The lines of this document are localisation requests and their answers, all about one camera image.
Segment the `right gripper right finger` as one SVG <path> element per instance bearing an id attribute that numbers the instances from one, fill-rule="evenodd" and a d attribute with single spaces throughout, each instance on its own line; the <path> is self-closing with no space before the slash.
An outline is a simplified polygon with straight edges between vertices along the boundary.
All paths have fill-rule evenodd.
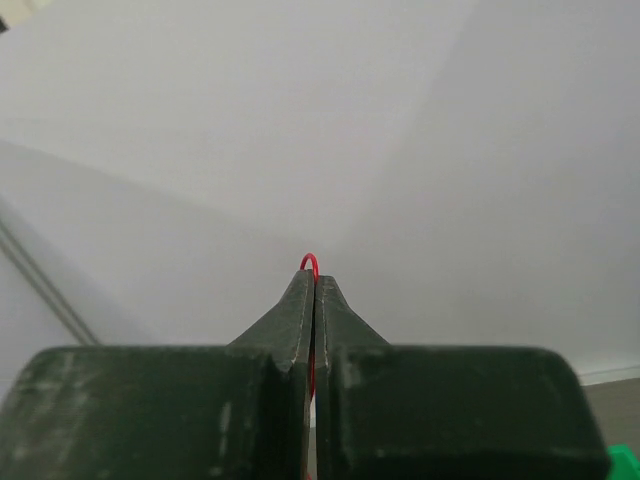
<path id="1" fill-rule="evenodd" d="M 394 345 L 336 280 L 315 293 L 321 479 L 604 479 L 611 461 L 579 380 L 527 346 Z"/>

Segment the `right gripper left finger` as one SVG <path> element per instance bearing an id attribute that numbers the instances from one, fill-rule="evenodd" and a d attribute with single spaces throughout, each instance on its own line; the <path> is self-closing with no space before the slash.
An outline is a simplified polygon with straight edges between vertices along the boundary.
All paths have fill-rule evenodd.
<path id="1" fill-rule="evenodd" d="M 225 346 L 59 347 L 1 407 L 5 479 L 303 479 L 314 277 Z"/>

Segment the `right green plastic bin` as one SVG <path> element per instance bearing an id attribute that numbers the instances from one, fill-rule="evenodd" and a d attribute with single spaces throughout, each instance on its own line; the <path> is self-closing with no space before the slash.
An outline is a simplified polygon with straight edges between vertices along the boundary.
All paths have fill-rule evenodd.
<path id="1" fill-rule="evenodd" d="M 608 480 L 640 480 L 640 463 L 632 450 L 624 444 L 608 448 L 611 469 Z"/>

